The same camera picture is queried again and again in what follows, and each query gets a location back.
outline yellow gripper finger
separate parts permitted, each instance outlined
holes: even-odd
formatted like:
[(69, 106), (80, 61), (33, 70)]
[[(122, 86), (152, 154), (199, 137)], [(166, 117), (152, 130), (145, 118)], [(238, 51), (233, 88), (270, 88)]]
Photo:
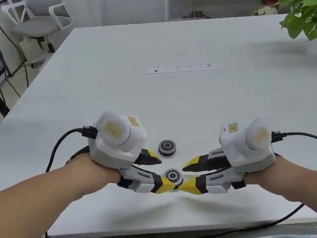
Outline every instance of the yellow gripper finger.
[(172, 191), (175, 185), (160, 175), (152, 173), (154, 179), (154, 188), (151, 190), (152, 193), (161, 194), (164, 192)]
[(134, 162), (136, 165), (158, 165), (161, 163), (162, 161), (152, 150), (144, 148), (141, 150), (139, 157)]
[(205, 193), (208, 193), (206, 189), (206, 176), (201, 175), (199, 177), (192, 178), (178, 188), (180, 191), (196, 194), (196, 195), (202, 195)]
[(183, 167), (183, 171), (185, 172), (204, 171), (205, 168), (203, 167), (203, 163), (205, 163), (207, 160), (208, 160), (208, 154), (197, 156)]

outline green plant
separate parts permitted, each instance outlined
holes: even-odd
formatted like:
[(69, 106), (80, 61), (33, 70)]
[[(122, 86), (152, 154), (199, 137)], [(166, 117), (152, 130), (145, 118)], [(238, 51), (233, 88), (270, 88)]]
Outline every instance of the green plant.
[(280, 22), (292, 39), (302, 31), (310, 41), (317, 38), (317, 0), (279, 0), (277, 4), (294, 9)]

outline black cable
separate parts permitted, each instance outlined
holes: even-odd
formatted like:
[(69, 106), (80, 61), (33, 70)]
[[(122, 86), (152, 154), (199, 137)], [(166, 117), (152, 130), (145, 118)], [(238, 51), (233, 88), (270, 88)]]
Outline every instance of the black cable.
[[(286, 132), (286, 133), (281, 133), (280, 131), (274, 131), (272, 132), (272, 143), (277, 142), (277, 141), (282, 141), (284, 137), (286, 136), (290, 136), (290, 135), (302, 135), (302, 136), (308, 136), (310, 138), (314, 138), (317, 139), (316, 135), (313, 134), (309, 134), (309, 133), (304, 133), (304, 132)], [(221, 237), (221, 236), (225, 236), (225, 235), (229, 235), (229, 234), (233, 234), (233, 233), (237, 233), (237, 232), (250, 232), (250, 231), (256, 231), (256, 230), (260, 230), (260, 229), (265, 229), (265, 228), (269, 228), (269, 227), (273, 227), (281, 222), (284, 222), (285, 220), (287, 220), (288, 218), (290, 218), (291, 216), (293, 216), (295, 213), (297, 213), (299, 210), (301, 210), (305, 205), (302, 203), (301, 205), (299, 205), (294, 211), (292, 211), (290, 214), (288, 214), (287, 216), (275, 221), (275, 222), (271, 222), (271, 223), (267, 223), (267, 224), (263, 224), (263, 225), (259, 225), (259, 226), (254, 226), (254, 227), (246, 227), (246, 228), (242, 228), (242, 229), (237, 229), (237, 230), (231, 230), (231, 231), (227, 231), (227, 232), (223, 232), (223, 233), (219, 233), (217, 235), (213, 235), (213, 236), (203, 236), (203, 237), (208, 237), (208, 238), (217, 238), (217, 237)]]
[(15, 91), (15, 93), (19, 96), (19, 98), (21, 97), (21, 95), (17, 92), (17, 90), (14, 88), (14, 86), (12, 85), (12, 83), (9, 81), (6, 73), (4, 72), (4, 76), (5, 76), (5, 79), (6, 81), (8, 82), (8, 84), (10, 84), (11, 88)]
[(8, 38), (8, 40), (13, 44), (13, 46), (16, 48), (16, 50), (18, 51), (19, 55), (20, 55), (20, 58), (22, 60), (22, 65), (24, 67), (24, 70), (25, 70), (25, 80), (26, 80), (26, 87), (28, 88), (29, 87), (29, 76), (28, 76), (28, 70), (26, 69), (26, 66), (25, 66), (25, 62), (24, 62), (24, 58), (19, 50), (19, 48), (15, 45), (15, 43), (11, 40), (11, 38), (6, 34), (6, 32), (4, 31), (4, 29), (0, 26), (0, 30), (2, 31), (2, 33)]
[(304, 132), (287, 132), (287, 133), (282, 133), (283, 137), (289, 136), (289, 135), (302, 135), (302, 136), (308, 136), (310, 138), (317, 139), (316, 135), (309, 134), (309, 133), (304, 133)]
[(237, 232), (251, 232), (251, 231), (256, 231), (256, 230), (261, 230), (261, 229), (273, 227), (281, 222), (284, 222), (285, 220), (287, 220), (291, 216), (293, 216), (295, 213), (297, 213), (304, 206), (305, 205), (302, 203), (294, 211), (292, 211), (290, 214), (288, 214), (287, 216), (285, 216), (285, 217), (283, 217), (275, 222), (271, 222), (271, 223), (267, 223), (267, 224), (263, 224), (263, 225), (259, 225), (259, 226), (255, 226), (255, 227), (247, 227), (247, 228), (227, 231), (227, 232), (219, 233), (219, 234), (213, 235), (213, 236), (203, 236), (200, 238), (217, 238), (217, 237), (221, 237), (221, 236), (225, 236), (225, 235), (229, 235), (229, 234), (233, 234), (233, 233), (237, 233)]
[[(53, 164), (53, 160), (54, 160), (54, 156), (56, 154), (56, 151), (58, 149), (58, 147), (60, 146), (60, 144), (62, 143), (62, 141), (67, 137), (69, 136), (70, 134), (74, 133), (74, 132), (79, 132), (81, 133), (82, 136), (86, 137), (86, 138), (91, 138), (91, 139), (95, 139), (97, 137), (97, 129), (93, 126), (84, 126), (83, 128), (75, 128), (75, 129), (72, 129), (72, 130), (69, 130), (68, 132), (66, 132), (56, 143), (56, 145), (54, 146), (53, 148), (53, 151), (52, 151), (52, 154), (51, 154), (51, 157), (50, 157), (50, 161), (49, 161), (49, 164), (45, 170), (45, 173), (48, 173), (52, 167), (52, 164)], [(48, 233), (46, 232), (45, 233), (45, 238), (48, 238), (49, 235)]]
[(3, 101), (3, 103), (4, 103), (4, 115), (3, 115), (3, 117), (5, 117), (6, 114), (7, 114), (7, 111), (6, 111), (7, 105), (6, 105), (5, 98), (4, 98), (4, 95), (3, 95), (3, 92), (2, 92), (2, 90), (1, 90), (1, 88), (0, 88), (0, 95), (1, 95), (2, 101)]
[(59, 145), (61, 144), (61, 142), (67, 137), (69, 136), (71, 133), (74, 133), (74, 132), (80, 132), (82, 133), (83, 129), (82, 128), (75, 128), (75, 129), (72, 129), (72, 130), (69, 130), (68, 132), (66, 132), (59, 140), (58, 142), (56, 143), (56, 145), (54, 146), (53, 148), (53, 151), (52, 151), (52, 154), (51, 154), (51, 158), (50, 158), (50, 161), (49, 161), (49, 165), (48, 167), (46, 168), (46, 171), (45, 173), (49, 172), (51, 167), (52, 167), (52, 164), (53, 164), (53, 160), (54, 160), (54, 156), (56, 154), (56, 151), (59, 147)]

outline metal bearing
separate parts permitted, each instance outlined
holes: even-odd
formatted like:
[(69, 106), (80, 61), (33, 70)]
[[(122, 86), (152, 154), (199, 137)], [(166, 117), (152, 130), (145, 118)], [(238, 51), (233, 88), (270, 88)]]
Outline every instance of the metal bearing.
[(184, 181), (182, 173), (177, 169), (168, 169), (164, 172), (163, 176), (175, 185), (174, 189), (178, 189)]
[(163, 140), (158, 145), (158, 151), (161, 155), (171, 156), (176, 151), (176, 144), (172, 140)]

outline wearable robotic hand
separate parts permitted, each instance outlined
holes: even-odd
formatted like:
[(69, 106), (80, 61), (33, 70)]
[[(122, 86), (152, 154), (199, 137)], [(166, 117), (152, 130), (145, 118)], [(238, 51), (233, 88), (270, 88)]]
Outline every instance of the wearable robotic hand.
[(71, 159), (89, 152), (96, 163), (119, 170), (121, 180), (118, 186), (135, 192), (159, 194), (174, 189), (174, 184), (168, 179), (135, 166), (161, 164), (154, 152), (143, 148), (146, 132), (136, 118), (108, 111), (93, 126), (97, 129), (97, 136), (88, 138), (89, 146)]
[(246, 173), (261, 171), (275, 163), (271, 145), (271, 133), (262, 119), (255, 119), (250, 126), (240, 130), (238, 123), (221, 128), (219, 136), (221, 147), (209, 154), (192, 159), (183, 171), (212, 171), (188, 180), (178, 189), (193, 193), (227, 193), (245, 187), (243, 177)]

